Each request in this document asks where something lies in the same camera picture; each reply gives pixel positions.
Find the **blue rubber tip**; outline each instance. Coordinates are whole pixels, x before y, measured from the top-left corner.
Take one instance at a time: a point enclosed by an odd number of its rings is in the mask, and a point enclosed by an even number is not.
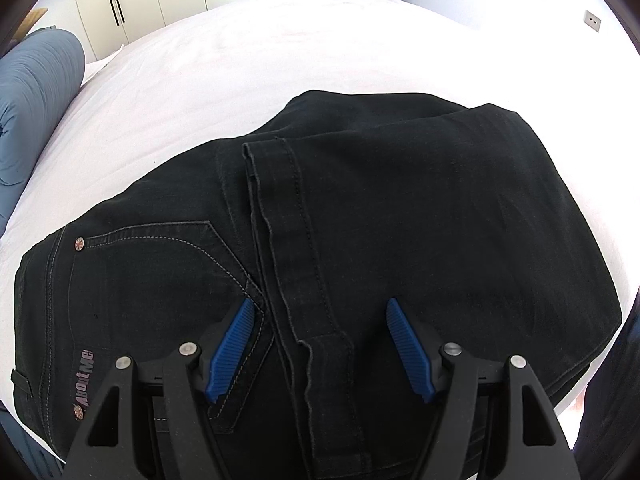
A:
[[[218,396],[225,394],[229,389],[231,379],[236,373],[240,357],[254,327],[254,318],[254,302],[244,300],[211,359],[209,384],[204,391],[210,402],[216,402]]]
[[[431,382],[431,362],[396,298],[391,298],[386,304],[386,325],[396,344],[412,389],[422,396],[424,402],[431,402],[436,394]]]

